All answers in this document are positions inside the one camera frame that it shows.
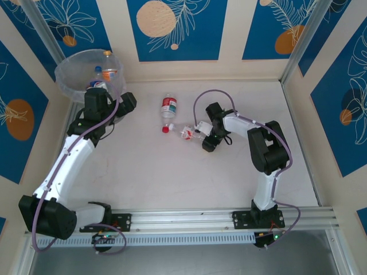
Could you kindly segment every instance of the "white robotic arm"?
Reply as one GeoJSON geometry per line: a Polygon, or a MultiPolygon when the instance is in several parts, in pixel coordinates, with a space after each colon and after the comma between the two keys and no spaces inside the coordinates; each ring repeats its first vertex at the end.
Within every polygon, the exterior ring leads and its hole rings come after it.
{"type": "MultiPolygon", "coordinates": [[[[248,131],[254,128],[258,128],[255,123],[239,118],[235,113],[230,113],[223,118],[224,129],[228,132],[236,133],[247,139],[248,131]]],[[[274,183],[275,174],[279,171],[275,170],[270,175],[265,173],[259,174],[259,180],[257,181],[257,191],[253,202],[260,210],[268,210],[275,206],[275,202],[272,199],[272,188],[274,183]]]]}
{"type": "Polygon", "coordinates": [[[87,90],[85,107],[69,126],[63,150],[49,175],[33,196],[24,195],[19,202],[19,209],[29,231],[67,239],[80,227],[101,222],[108,225],[111,223],[110,205],[89,202],[78,209],[70,209],[68,196],[84,162],[106,133],[106,126],[136,107],[132,93],[123,94],[121,99],[113,101],[103,88],[87,90]]]}
{"type": "MultiPolygon", "coordinates": [[[[63,156],[67,154],[67,149],[78,137],[78,135],[71,135],[66,138],[63,150],[58,156],[50,173],[33,193],[33,195],[37,199],[41,199],[42,194],[47,189],[47,183],[50,181],[50,178],[53,175],[56,167],[60,163],[63,156]]],[[[75,183],[75,179],[78,176],[84,162],[88,159],[89,155],[93,152],[94,149],[95,146],[90,139],[81,139],[78,141],[78,143],[73,147],[73,149],[69,153],[69,156],[66,158],[65,162],[59,169],[55,179],[53,180],[54,184],[46,194],[45,201],[51,201],[53,199],[57,203],[70,209],[68,205],[68,197],[71,187],[75,183]]],[[[75,228],[84,227],[92,223],[100,223],[103,220],[105,213],[105,208],[103,206],[91,203],[78,209],[70,210],[75,212],[76,215],[77,222],[75,228]]]]}
{"type": "Polygon", "coordinates": [[[208,106],[206,112],[213,127],[210,133],[205,131],[207,137],[202,142],[203,149],[213,152],[223,139],[229,138],[230,133],[236,133],[248,139],[252,163],[260,172],[251,210],[237,213],[243,220],[241,223],[235,222],[235,228],[238,224],[242,227],[237,229],[270,228],[273,221],[284,227],[282,212],[275,203],[276,182],[290,156],[288,148],[283,146],[287,144],[279,123],[260,124],[240,116],[234,110],[225,111],[218,103],[208,106]]]}

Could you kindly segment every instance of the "bottle label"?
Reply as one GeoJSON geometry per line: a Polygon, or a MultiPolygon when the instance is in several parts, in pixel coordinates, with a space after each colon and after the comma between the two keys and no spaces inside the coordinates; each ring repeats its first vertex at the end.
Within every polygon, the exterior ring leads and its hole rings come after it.
{"type": "Polygon", "coordinates": [[[161,112],[171,112],[176,114],[177,100],[172,97],[166,97],[163,99],[161,112]]]}
{"type": "Polygon", "coordinates": [[[185,126],[181,132],[181,138],[190,140],[193,137],[194,131],[190,126],[185,126]]]}
{"type": "Polygon", "coordinates": [[[107,81],[111,81],[116,74],[117,70],[104,70],[102,72],[103,78],[107,81]]]}

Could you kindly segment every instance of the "water bottle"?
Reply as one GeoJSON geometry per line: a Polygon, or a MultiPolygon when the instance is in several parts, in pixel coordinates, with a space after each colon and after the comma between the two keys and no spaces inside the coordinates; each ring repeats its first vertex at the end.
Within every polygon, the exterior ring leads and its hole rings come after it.
{"type": "MultiPolygon", "coordinates": [[[[102,67],[101,66],[96,66],[94,68],[94,72],[93,72],[93,79],[98,79],[98,80],[102,80],[103,79],[103,75],[102,75],[102,67]]],[[[96,81],[96,80],[93,80],[89,83],[89,86],[88,87],[94,87],[96,84],[100,84],[101,81],[96,81]]]]}
{"type": "Polygon", "coordinates": [[[169,125],[172,123],[174,117],[176,116],[176,106],[177,100],[174,95],[168,93],[164,96],[161,108],[161,117],[162,117],[162,132],[169,132],[169,125]]]}
{"type": "Polygon", "coordinates": [[[105,50],[103,52],[105,60],[103,62],[103,78],[110,82],[117,74],[117,69],[115,68],[115,63],[111,60],[112,53],[110,50],[105,50]]]}
{"type": "Polygon", "coordinates": [[[187,124],[173,124],[169,125],[169,132],[176,133],[181,139],[194,140],[197,143],[202,143],[206,135],[201,132],[196,132],[194,127],[187,124]]]}

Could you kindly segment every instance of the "bottle cap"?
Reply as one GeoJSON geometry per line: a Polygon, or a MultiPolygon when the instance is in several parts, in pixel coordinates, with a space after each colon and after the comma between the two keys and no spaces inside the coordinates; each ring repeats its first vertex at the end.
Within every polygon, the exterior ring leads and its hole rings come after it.
{"type": "Polygon", "coordinates": [[[168,133],[169,131],[170,131],[170,128],[168,128],[168,126],[163,126],[162,128],[163,133],[168,133]]]}

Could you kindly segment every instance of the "white table surface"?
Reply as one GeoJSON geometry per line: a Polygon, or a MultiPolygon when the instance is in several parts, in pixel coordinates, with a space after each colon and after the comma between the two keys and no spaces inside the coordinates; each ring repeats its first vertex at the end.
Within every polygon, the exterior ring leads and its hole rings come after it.
{"type": "MultiPolygon", "coordinates": [[[[70,203],[109,203],[113,209],[215,209],[250,207],[257,188],[248,140],[231,134],[214,152],[162,133],[163,95],[177,96],[176,123],[193,124],[195,98],[207,89],[223,89],[237,110],[260,122],[276,120],[290,145],[293,167],[280,180],[277,199],[297,206],[317,206],[292,120],[277,81],[172,81],[128,84],[137,107],[114,132],[100,141],[81,170],[70,203]]],[[[210,93],[197,104],[198,120],[209,121],[205,108],[218,101],[231,108],[225,95],[210,93]]]]}

